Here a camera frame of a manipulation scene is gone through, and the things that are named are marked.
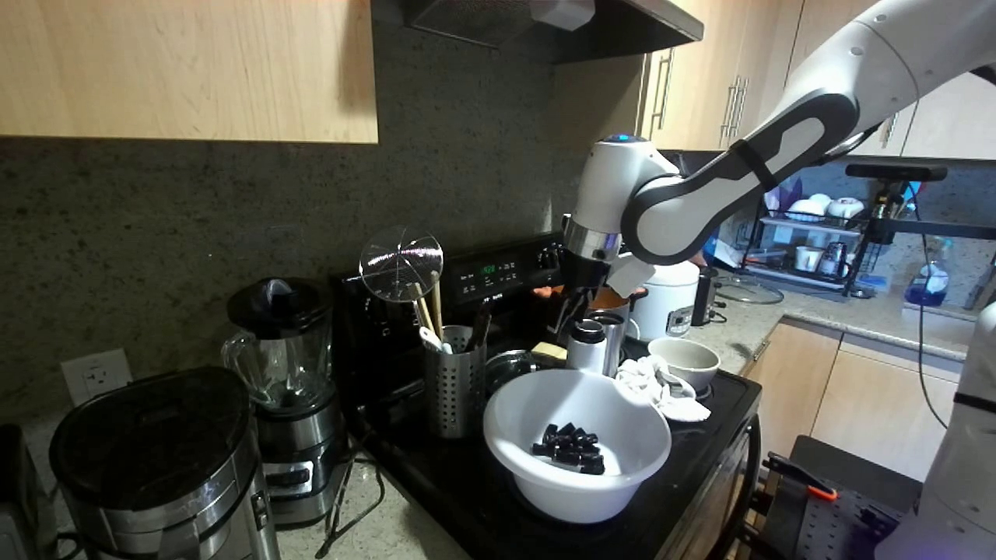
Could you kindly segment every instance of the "stainless steel container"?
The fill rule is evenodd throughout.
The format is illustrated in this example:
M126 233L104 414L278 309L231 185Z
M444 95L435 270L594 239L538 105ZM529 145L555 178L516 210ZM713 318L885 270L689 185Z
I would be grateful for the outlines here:
M463 324L444 327L450 356L426 353L426 401L428 431L437 438L466 438L478 430L478 373L482 345L466 350L473 329Z
M61 417L50 463L90 557L278 554L243 380L160 373Z

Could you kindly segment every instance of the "wall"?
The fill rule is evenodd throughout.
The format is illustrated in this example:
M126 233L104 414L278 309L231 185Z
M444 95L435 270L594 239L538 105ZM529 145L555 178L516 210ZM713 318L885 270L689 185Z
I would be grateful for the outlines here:
M214 365L236 287L346 275L388 223L447 253L557 223L581 163L547 149L547 66L372 44L378 145L0 140L0 420L68 408L66 357Z

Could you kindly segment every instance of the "black appliance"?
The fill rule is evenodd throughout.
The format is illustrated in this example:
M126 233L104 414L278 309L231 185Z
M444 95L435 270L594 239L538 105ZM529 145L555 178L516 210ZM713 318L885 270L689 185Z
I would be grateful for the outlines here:
M574 31L535 22L526 0L402 0L402 7L409 27L541 61L630 57L703 36L703 22L673 0L594 0L590 22Z
M561 298L538 287L561 283L561 235L447 257L440 275L444 320L473 324L490 309L488 356L519 356L551 336ZM428 436L423 353L407 306L372 298L359 277L332 277L337 387L352 436L377 463L428 509L471 557L681 557L705 554L724 515L744 447L754 447L758 387L717 373L703 401L713 417L673 423L673 454L630 504L596 527L557 524L516 491L512 476L488 454L482 436L440 441Z

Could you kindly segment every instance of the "utensil holder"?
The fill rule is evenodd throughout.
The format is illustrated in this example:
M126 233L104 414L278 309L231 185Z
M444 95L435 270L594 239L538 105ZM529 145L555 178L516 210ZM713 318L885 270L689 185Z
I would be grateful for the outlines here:
M463 324L444 327L444 341L450 356L426 356L426 404L428 404L428 431L437 438L466 438L478 426L482 401L482 345L466 353L473 329Z

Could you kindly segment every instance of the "blender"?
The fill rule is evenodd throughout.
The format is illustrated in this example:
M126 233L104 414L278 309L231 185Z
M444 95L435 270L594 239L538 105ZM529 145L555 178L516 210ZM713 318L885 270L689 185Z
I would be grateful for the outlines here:
M252 394L274 527L309 527L332 509L346 476L322 297L305 281L268 277L233 292L228 318L240 329L219 357Z

